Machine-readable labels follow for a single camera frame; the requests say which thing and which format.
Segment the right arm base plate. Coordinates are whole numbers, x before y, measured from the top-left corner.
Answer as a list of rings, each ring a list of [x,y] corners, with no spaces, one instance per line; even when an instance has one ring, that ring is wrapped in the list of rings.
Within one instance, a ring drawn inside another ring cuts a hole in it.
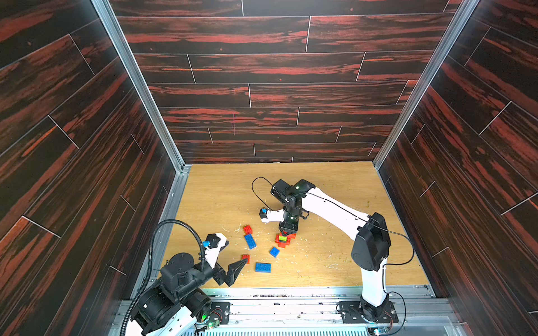
[[[366,301],[340,301],[336,305],[344,324],[377,323],[395,325],[399,322],[393,302],[386,300],[378,307]]]

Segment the long blue lego brick far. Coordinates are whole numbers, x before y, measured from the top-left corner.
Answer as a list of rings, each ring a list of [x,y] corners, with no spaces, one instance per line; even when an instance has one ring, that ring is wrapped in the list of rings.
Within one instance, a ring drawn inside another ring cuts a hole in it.
[[[256,248],[256,242],[255,242],[252,234],[245,235],[245,242],[247,243],[249,249]]]

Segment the aluminium corner post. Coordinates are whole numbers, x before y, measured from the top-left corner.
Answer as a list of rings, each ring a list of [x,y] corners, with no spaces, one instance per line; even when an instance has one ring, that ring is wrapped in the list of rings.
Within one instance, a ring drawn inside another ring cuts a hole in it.
[[[158,110],[147,82],[143,77],[142,71],[137,64],[129,43],[127,42],[126,36],[120,27],[119,20],[113,12],[112,5],[106,0],[91,0],[91,3],[104,25],[105,31],[108,34],[113,47],[118,53],[120,61],[127,71],[127,75],[133,82],[134,89],[141,99],[157,135],[162,141],[173,167],[177,172],[182,173],[186,163],[177,149],[170,131]]]
[[[462,30],[465,28],[465,25],[471,18],[479,2],[479,0],[464,0],[458,7],[454,17],[447,26],[444,35],[441,37],[437,48],[433,52],[430,61],[428,62],[425,70],[413,89],[413,92],[410,94],[408,101],[405,103],[402,112],[395,123],[395,126],[373,161],[374,168],[377,172],[381,170],[383,163],[396,144],[400,134],[404,131],[404,128],[411,119],[414,110],[416,110],[418,107],[423,95],[427,91],[427,88],[429,88],[435,75],[441,68],[441,65],[448,56],[448,53],[451,51],[458,37],[461,35]]]

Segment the aluminium corner post right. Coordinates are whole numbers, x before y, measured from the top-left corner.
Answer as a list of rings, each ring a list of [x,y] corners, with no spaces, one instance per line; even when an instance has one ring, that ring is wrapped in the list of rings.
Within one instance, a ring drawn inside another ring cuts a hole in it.
[[[418,107],[423,95],[427,91],[427,88],[429,88],[435,75],[441,68],[441,65],[448,56],[448,53],[451,51],[458,37],[461,35],[462,30],[465,28],[465,25],[471,18],[479,2],[479,0],[464,0],[458,7],[454,17],[447,26],[444,35],[441,37],[437,48],[433,52],[430,61],[428,62],[425,70],[413,89],[413,92],[410,94],[408,101],[405,103],[402,112],[395,123],[395,126],[373,161],[374,168],[377,172],[381,170],[383,163],[396,144],[400,134],[404,131],[404,128],[411,119],[414,110],[416,110]]]

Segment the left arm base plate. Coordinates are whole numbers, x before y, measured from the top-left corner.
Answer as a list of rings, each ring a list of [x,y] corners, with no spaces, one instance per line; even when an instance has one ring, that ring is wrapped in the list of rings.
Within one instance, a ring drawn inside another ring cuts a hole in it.
[[[231,315],[231,303],[226,301],[212,301],[210,306],[210,325],[213,327],[228,325]]]

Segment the long blue lego brick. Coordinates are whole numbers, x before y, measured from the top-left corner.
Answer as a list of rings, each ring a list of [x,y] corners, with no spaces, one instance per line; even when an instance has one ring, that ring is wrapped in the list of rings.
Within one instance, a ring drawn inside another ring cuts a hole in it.
[[[256,263],[254,271],[269,274],[272,271],[272,265],[270,263]]]
[[[256,242],[255,242],[252,234],[245,235],[245,242],[247,243],[249,249],[256,248]]]

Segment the aluminium corner post left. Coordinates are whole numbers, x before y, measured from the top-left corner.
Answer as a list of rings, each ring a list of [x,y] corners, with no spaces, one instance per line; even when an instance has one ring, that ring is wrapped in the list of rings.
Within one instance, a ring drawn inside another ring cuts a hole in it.
[[[91,0],[91,3],[104,25],[105,31],[108,34],[113,47],[118,53],[120,61],[127,71],[127,75],[133,82],[134,89],[141,99],[157,135],[162,141],[173,167],[177,172],[182,173],[186,163],[177,149],[170,131],[158,110],[147,82],[143,77],[142,71],[137,64],[129,43],[127,42],[126,36],[120,27],[119,20],[113,12],[112,5],[106,0]]]

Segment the aluminium front rail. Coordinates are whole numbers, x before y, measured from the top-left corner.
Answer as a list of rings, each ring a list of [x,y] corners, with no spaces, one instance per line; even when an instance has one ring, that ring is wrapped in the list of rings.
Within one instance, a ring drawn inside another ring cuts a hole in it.
[[[388,286],[398,321],[379,335],[466,335],[446,299],[428,286]],[[374,324],[344,323],[343,310],[360,299],[360,287],[206,288],[224,309],[222,326],[207,335],[372,335]]]

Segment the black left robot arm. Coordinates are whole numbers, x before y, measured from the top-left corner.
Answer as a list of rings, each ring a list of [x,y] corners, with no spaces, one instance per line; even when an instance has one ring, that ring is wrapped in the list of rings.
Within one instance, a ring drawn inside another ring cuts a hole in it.
[[[144,290],[130,313],[127,333],[181,335],[192,326],[200,331],[215,328],[225,317],[224,305],[214,304],[200,287],[210,280],[232,286],[249,263],[241,259],[227,270],[218,264],[220,253],[229,245],[221,233],[207,235],[203,253],[195,262],[190,253],[178,253],[161,268],[161,276]]]

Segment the long blue lego brick near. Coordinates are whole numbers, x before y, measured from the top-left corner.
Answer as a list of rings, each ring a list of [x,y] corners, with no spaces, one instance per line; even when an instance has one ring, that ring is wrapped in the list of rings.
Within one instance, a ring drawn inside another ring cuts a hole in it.
[[[256,263],[254,271],[269,274],[272,271],[272,265],[270,263]]]

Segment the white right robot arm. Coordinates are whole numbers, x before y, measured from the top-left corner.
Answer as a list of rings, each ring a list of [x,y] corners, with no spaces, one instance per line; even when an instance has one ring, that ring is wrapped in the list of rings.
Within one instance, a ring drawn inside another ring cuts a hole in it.
[[[388,294],[382,270],[387,264],[391,241],[383,216],[354,210],[318,188],[273,186],[270,193],[284,208],[268,210],[261,215],[263,222],[278,222],[282,235],[293,235],[298,232],[299,219],[305,218],[305,212],[314,213],[340,229],[354,242],[351,257],[361,268],[363,305],[378,308],[385,304]]]

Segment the small blue lego brick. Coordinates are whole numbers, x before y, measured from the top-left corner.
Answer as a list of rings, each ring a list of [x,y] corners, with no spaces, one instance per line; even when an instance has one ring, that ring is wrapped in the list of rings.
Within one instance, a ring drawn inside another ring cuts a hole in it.
[[[277,249],[276,247],[273,247],[270,250],[270,255],[273,256],[274,258],[277,258],[279,254],[280,254],[280,250]]]

